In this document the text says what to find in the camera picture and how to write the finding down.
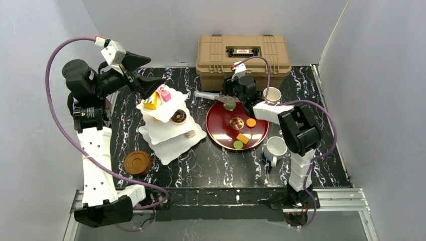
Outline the yellow cake slice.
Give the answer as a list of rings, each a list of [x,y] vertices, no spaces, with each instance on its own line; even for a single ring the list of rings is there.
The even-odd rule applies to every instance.
[[[143,107],[146,109],[156,110],[161,104],[161,98],[157,92],[154,92],[149,98],[142,101]]]

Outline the green swirl roll cake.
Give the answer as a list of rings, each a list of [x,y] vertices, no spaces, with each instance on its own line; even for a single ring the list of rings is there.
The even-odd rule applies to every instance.
[[[224,108],[228,111],[233,111],[236,108],[236,103],[235,102],[227,102],[224,103]]]

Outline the pink cake with cherry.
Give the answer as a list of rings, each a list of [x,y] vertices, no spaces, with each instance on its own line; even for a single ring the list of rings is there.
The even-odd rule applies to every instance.
[[[160,98],[161,104],[168,102],[171,100],[172,96],[168,91],[168,87],[166,85],[161,85],[157,88],[156,93]]]

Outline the red round tray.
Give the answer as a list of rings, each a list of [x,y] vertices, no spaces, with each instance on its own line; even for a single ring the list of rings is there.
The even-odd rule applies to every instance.
[[[215,143],[234,151],[238,150],[234,149],[233,143],[237,141],[237,135],[242,133],[249,137],[250,141],[244,145],[241,151],[254,148],[265,139],[269,130],[269,122],[256,120],[256,126],[248,128],[246,120],[249,118],[240,102],[237,102],[237,106],[233,111],[226,110],[223,103],[216,102],[206,115],[207,133]]]

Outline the chocolate glazed donut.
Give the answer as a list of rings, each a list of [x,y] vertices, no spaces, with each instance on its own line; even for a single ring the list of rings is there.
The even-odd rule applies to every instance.
[[[184,110],[178,109],[171,117],[170,121],[175,125],[182,125],[186,122],[187,114]]]

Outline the white three-tier dessert stand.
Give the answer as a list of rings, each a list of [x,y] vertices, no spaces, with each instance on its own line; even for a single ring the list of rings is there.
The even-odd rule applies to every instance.
[[[206,138],[207,135],[195,122],[186,106],[187,94],[167,87],[172,98],[170,101],[158,105],[156,110],[144,108],[142,101],[137,105],[145,122],[145,125],[138,127],[138,132],[142,134],[143,139],[154,151],[162,165],[168,165]],[[186,122],[182,125],[175,125],[170,121],[178,109],[184,110],[187,114]],[[194,130],[196,133],[192,138],[186,136],[190,130]]]

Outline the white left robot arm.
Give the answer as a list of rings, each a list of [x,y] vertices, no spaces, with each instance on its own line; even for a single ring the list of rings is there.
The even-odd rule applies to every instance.
[[[133,184],[122,192],[114,186],[110,174],[112,106],[107,96],[123,87],[141,97],[154,93],[164,80],[138,73],[138,68],[150,61],[128,52],[119,58],[117,69],[107,62],[93,69],[81,59],[71,60],[62,68],[70,91],[67,105],[83,150],[84,193],[81,207],[74,211],[75,220],[81,224],[96,228],[128,222],[134,207],[146,197],[142,185]]]

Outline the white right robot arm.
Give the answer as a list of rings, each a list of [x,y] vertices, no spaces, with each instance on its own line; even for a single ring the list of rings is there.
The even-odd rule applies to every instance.
[[[306,104],[281,105],[262,100],[253,77],[226,77],[224,95],[237,98],[245,114],[280,125],[283,140],[290,152],[291,171],[287,181],[287,198],[296,205],[305,203],[312,190],[311,171],[316,148],[322,138]]]

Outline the tan plastic toolbox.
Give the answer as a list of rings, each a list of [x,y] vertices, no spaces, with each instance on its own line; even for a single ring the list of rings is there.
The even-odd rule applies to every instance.
[[[205,35],[198,41],[196,72],[203,91],[221,91],[225,77],[231,77],[231,67],[245,62],[246,74],[256,80],[257,90],[267,85],[281,86],[291,73],[287,43],[283,36]]]

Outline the orange round cookie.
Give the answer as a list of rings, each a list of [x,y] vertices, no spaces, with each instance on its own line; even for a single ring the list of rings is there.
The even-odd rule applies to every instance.
[[[256,124],[257,124],[257,122],[253,118],[249,118],[249,119],[246,120],[246,126],[248,128],[254,128],[256,126]]]

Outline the pale green ceramic mug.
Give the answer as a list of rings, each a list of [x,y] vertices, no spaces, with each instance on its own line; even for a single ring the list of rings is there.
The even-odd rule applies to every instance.
[[[281,97],[281,91],[275,87],[268,87],[263,90],[263,98],[268,102],[279,103]]]

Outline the orange square cake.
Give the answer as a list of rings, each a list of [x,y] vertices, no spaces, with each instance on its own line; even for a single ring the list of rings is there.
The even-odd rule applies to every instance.
[[[242,134],[242,133],[239,133],[237,135],[236,139],[238,141],[242,142],[244,145],[246,145],[250,141],[250,138],[247,137],[246,135]]]

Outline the green round macaron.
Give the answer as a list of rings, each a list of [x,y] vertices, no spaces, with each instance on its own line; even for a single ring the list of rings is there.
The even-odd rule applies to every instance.
[[[236,150],[241,150],[241,149],[244,147],[244,143],[243,143],[243,142],[241,142],[241,141],[239,141],[239,140],[234,141],[234,143],[233,143],[233,147],[234,147],[234,149],[236,149]]]

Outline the white mug blue base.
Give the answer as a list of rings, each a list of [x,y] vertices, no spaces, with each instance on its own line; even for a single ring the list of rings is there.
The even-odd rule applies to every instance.
[[[263,149],[263,155],[270,163],[272,168],[275,168],[278,161],[285,155],[287,152],[287,145],[285,140],[282,137],[274,136],[270,137]]]

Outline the brown wooden coaster stack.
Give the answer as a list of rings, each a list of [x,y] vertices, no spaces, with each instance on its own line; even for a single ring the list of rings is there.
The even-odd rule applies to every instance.
[[[134,176],[148,174],[152,165],[153,162],[150,155],[144,151],[133,151],[124,160],[124,169],[127,173]]]

